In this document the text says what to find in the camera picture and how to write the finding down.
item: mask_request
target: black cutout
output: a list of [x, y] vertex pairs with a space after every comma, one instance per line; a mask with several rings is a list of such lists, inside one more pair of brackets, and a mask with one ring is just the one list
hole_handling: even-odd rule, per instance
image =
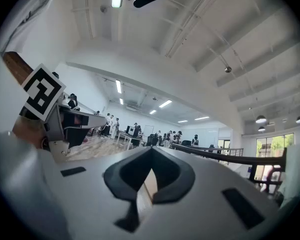
[[255, 227], [264, 220], [264, 217], [237, 189], [226, 189], [222, 193], [247, 229]]
[[195, 181], [194, 171], [189, 164], [157, 147], [147, 147], [107, 168], [103, 175], [105, 184], [116, 198], [131, 202], [125, 218], [115, 223], [129, 232], [134, 232], [139, 226], [137, 192], [151, 169], [158, 186], [153, 204], [179, 201]]
[[70, 176], [70, 175], [74, 175], [74, 174], [79, 174], [81, 172], [85, 172], [86, 169], [84, 167], [76, 167], [76, 168], [71, 168], [71, 169], [66, 169], [66, 170], [62, 170], [61, 171], [61, 174], [63, 177], [67, 177], [67, 176]]

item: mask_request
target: railing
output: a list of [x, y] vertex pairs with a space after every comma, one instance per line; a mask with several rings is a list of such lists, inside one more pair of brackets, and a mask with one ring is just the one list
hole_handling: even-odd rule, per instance
[[190, 147], [190, 148], [194, 148], [194, 149], [198, 149], [198, 150], [202, 150], [202, 151], [210, 151], [210, 152], [213, 152], [213, 151], [218, 151], [218, 154], [223, 154], [223, 155], [227, 155], [227, 156], [238, 156], [238, 157], [241, 157], [243, 156], [243, 148], [209, 148], [209, 147], [197, 147], [197, 146], [186, 146], [186, 147]]
[[[189, 146], [184, 146], [184, 145], [178, 145], [178, 144], [172, 144], [172, 148], [176, 149], [176, 150], [180, 150], [186, 153], [190, 153], [190, 154], [194, 154], [194, 155], [198, 155], [198, 156], [202, 156], [202, 157], [206, 157], [206, 158], [210, 158], [210, 159], [215, 159], [218, 161], [226, 161], [226, 162], [230, 162], [230, 163], [235, 163], [235, 164], [242, 164], [242, 165], [251, 165], [252, 169], [251, 169], [251, 173], [250, 173], [250, 177], [249, 180], [253, 183], [258, 183], [258, 184], [266, 184], [266, 190], [265, 192], [269, 192], [269, 186], [270, 185], [280, 185], [282, 182], [281, 181], [272, 181], [271, 177], [273, 172], [285, 172], [285, 165], [286, 165], [286, 148], [284, 149], [284, 153], [282, 157], [248, 157], [248, 156], [233, 156], [233, 155], [225, 155], [225, 154], [217, 154], [217, 153], [212, 153], [212, 152], [206, 152], [205, 150], [217, 150], [217, 148], [205, 148], [205, 147], [189, 147]], [[269, 176], [267, 178], [267, 180], [256, 180], [255, 179], [255, 173], [256, 173], [256, 169], [257, 166], [280, 166], [280, 168], [274, 168], [272, 169], [272, 171], [269, 172]]]

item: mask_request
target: black chair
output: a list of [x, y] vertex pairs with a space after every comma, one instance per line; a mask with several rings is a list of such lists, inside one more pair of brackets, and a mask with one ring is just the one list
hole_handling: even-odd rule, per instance
[[154, 137], [154, 134], [151, 134], [149, 137], [148, 137], [148, 142], [146, 143], [147, 146], [156, 146], [156, 143], [159, 141], [158, 138], [155, 138]]
[[191, 141], [189, 141], [189, 140], [184, 140], [184, 141], [182, 141], [182, 144], [181, 145], [183, 145], [183, 146], [190, 146], [192, 144], [192, 142]]

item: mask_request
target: black slot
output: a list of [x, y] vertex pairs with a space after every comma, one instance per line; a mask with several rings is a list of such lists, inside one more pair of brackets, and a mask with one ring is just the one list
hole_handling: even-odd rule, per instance
[[237, 189], [226, 189], [222, 193], [247, 229], [255, 227], [264, 220], [264, 217]]
[[71, 168], [71, 169], [67, 169], [67, 170], [62, 170], [61, 171], [61, 174], [63, 177], [67, 177], [67, 176], [70, 176], [70, 175], [74, 175], [74, 174], [79, 174], [81, 172], [85, 172], [86, 169], [84, 167], [76, 167], [76, 168]]

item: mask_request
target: person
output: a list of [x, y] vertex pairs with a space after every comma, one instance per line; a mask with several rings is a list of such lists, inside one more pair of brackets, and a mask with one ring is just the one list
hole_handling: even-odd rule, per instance
[[106, 115], [105, 119], [106, 119], [106, 125], [104, 126], [103, 130], [102, 130], [101, 133], [100, 133], [100, 135], [101, 135], [102, 138], [107, 137], [108, 131], [110, 131], [110, 130], [109, 130], [109, 128], [110, 128], [110, 127], [109, 127], [109, 122], [110, 122], [110, 119], [111, 119], [110, 113], [108, 113], [108, 114]]
[[171, 140], [171, 143], [180, 144], [181, 136], [182, 136], [182, 132], [178, 131], [177, 134], [173, 135], [173, 139]]
[[157, 133], [155, 133], [155, 138], [159, 138], [161, 135], [161, 131], [159, 130]]
[[112, 115], [110, 117], [110, 119], [109, 119], [109, 125], [108, 125], [109, 127], [108, 127], [107, 136], [109, 136], [110, 134], [112, 134], [113, 117], [114, 117], [114, 115]]
[[115, 138], [116, 133], [119, 131], [119, 118], [117, 118], [114, 122], [114, 124], [112, 125], [112, 134], [111, 134], [111, 139]]
[[164, 147], [169, 148], [171, 144], [172, 131], [166, 133], [166, 138], [164, 140]]
[[199, 145], [199, 140], [198, 140], [198, 135], [194, 135], [194, 139], [192, 139], [191, 146], [198, 146]]
[[[221, 148], [223, 148], [223, 147], [221, 146]], [[221, 153], [221, 150], [218, 150], [217, 153], [220, 154], [220, 153]]]
[[71, 107], [72, 110], [80, 111], [80, 108], [78, 107], [78, 100], [75, 94], [71, 93], [69, 96], [70, 101], [68, 102], [68, 105]]
[[161, 138], [159, 139], [159, 146], [161, 147], [163, 147], [164, 146], [164, 141], [165, 141], [165, 139], [166, 139], [166, 134], [163, 134], [163, 138], [162, 138], [162, 136], [160, 136]]
[[[142, 135], [143, 135], [141, 126], [138, 125], [137, 123], [135, 123], [134, 125], [137, 125], [137, 126], [135, 127], [135, 130], [134, 130], [134, 133], [133, 133], [133, 137], [141, 138]], [[133, 147], [135, 148], [135, 147], [139, 146], [140, 141], [137, 140], [137, 139], [134, 139], [134, 140], [131, 140], [131, 143], [133, 144]]]
[[59, 75], [58, 75], [58, 73], [57, 72], [52, 72], [52, 74], [56, 77], [56, 78], [58, 78], [59, 79]]
[[214, 144], [211, 144], [209, 148], [210, 148], [210, 149], [213, 149], [213, 148], [214, 148]]

